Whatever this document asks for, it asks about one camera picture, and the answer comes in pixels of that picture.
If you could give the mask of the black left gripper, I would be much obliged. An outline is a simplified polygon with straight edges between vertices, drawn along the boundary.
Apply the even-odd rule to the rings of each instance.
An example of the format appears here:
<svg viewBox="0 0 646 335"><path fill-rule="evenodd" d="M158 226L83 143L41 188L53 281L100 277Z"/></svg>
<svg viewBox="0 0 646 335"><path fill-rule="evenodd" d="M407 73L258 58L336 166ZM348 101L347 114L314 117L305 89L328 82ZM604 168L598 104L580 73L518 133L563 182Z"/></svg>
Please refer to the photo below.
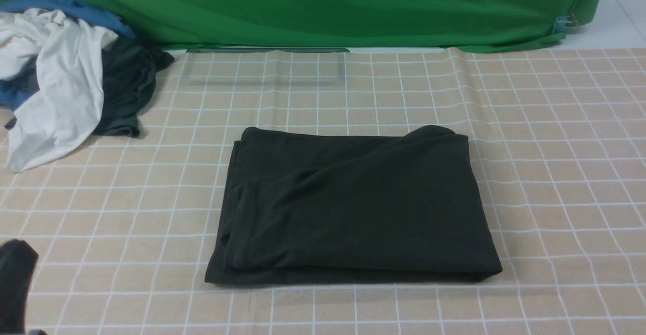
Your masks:
<svg viewBox="0 0 646 335"><path fill-rule="evenodd" d="M37 252L21 239L2 244L1 334L26 333L26 300L37 261Z"/></svg>

